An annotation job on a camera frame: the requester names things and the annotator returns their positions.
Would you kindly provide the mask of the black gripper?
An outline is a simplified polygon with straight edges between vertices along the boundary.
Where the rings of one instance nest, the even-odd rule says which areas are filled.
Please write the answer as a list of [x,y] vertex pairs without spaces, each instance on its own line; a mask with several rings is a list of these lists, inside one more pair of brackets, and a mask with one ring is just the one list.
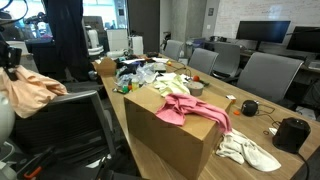
[[20,64],[22,50],[11,47],[4,41],[0,42],[0,67],[4,69],[11,81],[18,79],[16,75],[16,66]]

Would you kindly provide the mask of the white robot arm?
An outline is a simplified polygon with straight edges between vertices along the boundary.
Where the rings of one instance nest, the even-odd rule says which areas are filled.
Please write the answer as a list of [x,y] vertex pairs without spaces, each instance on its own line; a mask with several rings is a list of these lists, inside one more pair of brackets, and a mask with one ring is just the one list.
[[[20,50],[12,49],[5,41],[0,42],[0,66],[10,80],[16,80],[15,73],[11,71],[13,67],[13,61],[9,56],[11,51],[21,54]],[[4,146],[9,138],[13,130],[14,120],[15,113],[8,98],[0,93],[0,146]],[[0,160],[0,180],[17,180],[17,173],[3,160]]]

